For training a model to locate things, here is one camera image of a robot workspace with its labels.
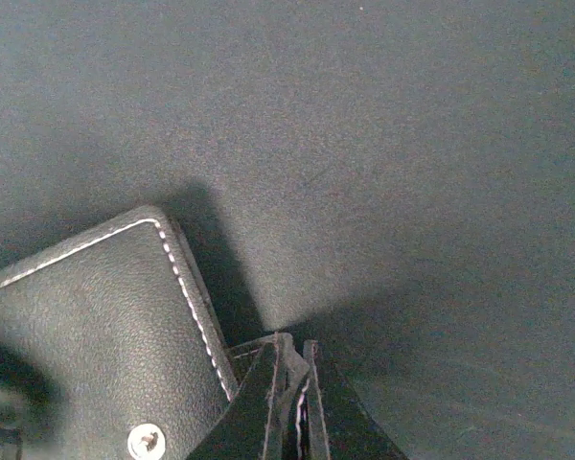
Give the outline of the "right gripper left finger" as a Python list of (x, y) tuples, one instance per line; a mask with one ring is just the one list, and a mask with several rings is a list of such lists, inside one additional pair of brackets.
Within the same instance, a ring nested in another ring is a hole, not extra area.
[(291, 412), (297, 352), (289, 333), (274, 333), (229, 350), (239, 388), (191, 459), (294, 459)]

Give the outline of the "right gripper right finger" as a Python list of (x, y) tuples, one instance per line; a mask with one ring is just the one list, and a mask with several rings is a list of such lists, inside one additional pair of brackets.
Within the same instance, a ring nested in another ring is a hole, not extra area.
[(315, 340), (303, 345), (310, 369), (296, 405), (298, 459), (398, 460), (406, 455), (373, 420)]

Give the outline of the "black leather card holder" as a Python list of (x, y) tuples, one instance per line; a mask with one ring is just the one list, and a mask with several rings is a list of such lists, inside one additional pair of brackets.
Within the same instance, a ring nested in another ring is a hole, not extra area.
[[(182, 233), (144, 206), (0, 270), (0, 459), (191, 459), (239, 388)], [(297, 353), (291, 412), (309, 366)]]

